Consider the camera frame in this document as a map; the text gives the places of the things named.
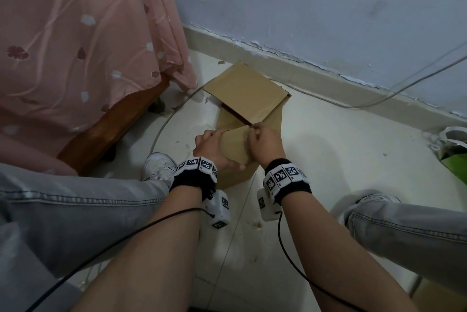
forearm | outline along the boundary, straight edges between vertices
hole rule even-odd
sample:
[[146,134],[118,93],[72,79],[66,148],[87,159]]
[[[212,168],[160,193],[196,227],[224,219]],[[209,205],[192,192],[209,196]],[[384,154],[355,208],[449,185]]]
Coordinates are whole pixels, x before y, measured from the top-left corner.
[[[307,277],[367,311],[416,311],[408,295],[382,266],[310,193],[282,200],[296,250]],[[313,289],[322,311],[352,311]]]
[[[178,186],[150,222],[200,204],[199,188]],[[73,311],[185,311],[198,233],[196,211],[142,231],[99,274]]]

wristband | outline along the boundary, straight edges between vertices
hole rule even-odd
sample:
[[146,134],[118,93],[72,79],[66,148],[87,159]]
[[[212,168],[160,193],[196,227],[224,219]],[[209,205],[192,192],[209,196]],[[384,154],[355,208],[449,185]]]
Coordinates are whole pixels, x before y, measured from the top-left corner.
[[312,192],[306,175],[289,160],[273,160],[265,172],[263,186],[273,203],[280,205],[286,195],[295,191]]
[[176,168],[171,190],[180,185],[201,188],[203,200],[211,200],[216,184],[217,168],[213,161],[205,157],[191,157]]

baseboard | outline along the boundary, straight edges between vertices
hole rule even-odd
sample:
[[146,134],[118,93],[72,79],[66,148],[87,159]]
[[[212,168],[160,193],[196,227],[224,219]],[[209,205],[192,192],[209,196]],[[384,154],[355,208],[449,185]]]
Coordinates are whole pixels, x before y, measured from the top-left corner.
[[[185,26],[184,32],[190,49],[230,63],[241,60],[272,79],[337,102],[360,105],[388,94],[383,90],[347,81],[310,64],[291,61],[201,28]],[[365,111],[430,132],[447,126],[467,126],[467,119],[400,95],[366,108]]]

white wall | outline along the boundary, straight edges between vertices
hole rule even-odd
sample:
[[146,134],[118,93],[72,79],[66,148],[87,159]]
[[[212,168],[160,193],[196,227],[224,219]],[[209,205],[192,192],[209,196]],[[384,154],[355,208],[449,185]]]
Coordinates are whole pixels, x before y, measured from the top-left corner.
[[[184,23],[383,88],[467,55],[467,0],[176,2]],[[467,61],[407,94],[467,117]]]

hand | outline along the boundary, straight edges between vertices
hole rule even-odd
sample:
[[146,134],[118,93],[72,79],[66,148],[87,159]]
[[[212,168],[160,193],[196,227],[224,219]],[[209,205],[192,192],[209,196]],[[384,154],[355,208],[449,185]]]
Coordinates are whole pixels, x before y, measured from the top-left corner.
[[196,148],[193,150],[193,156],[203,156],[208,160],[213,161],[219,172],[224,169],[244,170],[244,164],[228,159],[220,151],[220,137],[225,132],[227,132],[227,130],[224,129],[216,131],[206,130],[204,134],[196,136]]
[[286,158],[281,135],[263,123],[250,127],[248,144],[251,155],[264,169],[271,161]]

